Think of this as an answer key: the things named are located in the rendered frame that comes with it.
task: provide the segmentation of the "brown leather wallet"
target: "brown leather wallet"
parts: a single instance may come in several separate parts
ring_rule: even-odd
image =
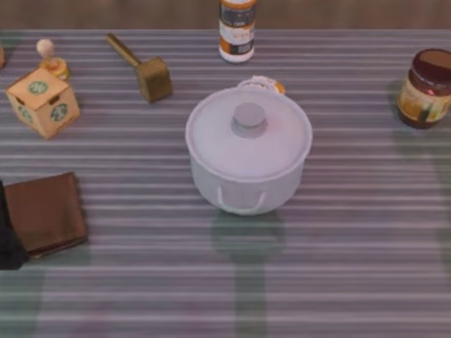
[[[5,194],[13,229],[30,258],[87,240],[73,173],[12,184]]]

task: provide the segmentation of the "starbucks logo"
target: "starbucks logo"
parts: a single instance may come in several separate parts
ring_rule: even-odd
[[[28,91],[34,95],[45,93],[49,86],[43,81],[34,81],[28,86]]]
[[[52,121],[58,122],[63,120],[66,115],[68,115],[68,105],[59,104],[51,112],[50,118]]]
[[[20,114],[22,114],[23,118],[26,119],[26,121],[27,121],[28,123],[33,123],[33,119],[32,119],[32,117],[31,117],[30,113],[28,113],[28,110],[27,110],[27,109],[25,109],[25,108],[22,107],[22,106],[19,106],[18,109],[19,109],[19,111],[20,111]]]

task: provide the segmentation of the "lid knob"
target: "lid knob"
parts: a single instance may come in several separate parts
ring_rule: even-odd
[[[240,137],[261,136],[267,127],[266,113],[262,106],[254,103],[240,104],[233,116],[233,132]]]

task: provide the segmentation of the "pot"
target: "pot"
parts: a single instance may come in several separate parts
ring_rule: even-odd
[[[259,215],[295,194],[313,132],[291,99],[241,86],[199,103],[185,137],[200,194],[225,212]]]

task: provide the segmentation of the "striped tablecloth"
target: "striped tablecloth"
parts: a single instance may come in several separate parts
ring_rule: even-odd
[[[53,39],[82,117],[45,141],[0,96],[0,178],[74,171],[89,244],[0,273],[1,338],[451,337],[451,120],[404,126],[395,100],[441,31],[258,31],[255,57],[218,57],[214,31],[115,31],[162,56],[175,94],[149,105],[105,31],[3,32],[0,86]],[[314,145],[296,196],[239,219],[195,189],[194,106],[252,75],[280,80]]]

